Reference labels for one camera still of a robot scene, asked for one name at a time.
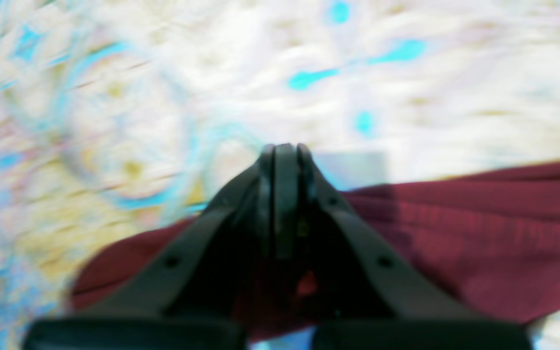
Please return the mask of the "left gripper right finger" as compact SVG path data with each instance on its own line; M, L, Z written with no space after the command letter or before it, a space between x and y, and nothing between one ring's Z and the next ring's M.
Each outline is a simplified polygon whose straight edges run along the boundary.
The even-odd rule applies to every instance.
M321 175L303 144L280 146L280 259L305 259L331 316L312 350L530 350L522 327L438 289Z

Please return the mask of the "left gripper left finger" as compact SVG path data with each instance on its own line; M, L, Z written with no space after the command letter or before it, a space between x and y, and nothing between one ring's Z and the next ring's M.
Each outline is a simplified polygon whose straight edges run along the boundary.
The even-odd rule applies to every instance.
M230 313L257 259L280 257L279 159L279 146L265 146L131 281L80 312L36 321L23 349L247 349Z

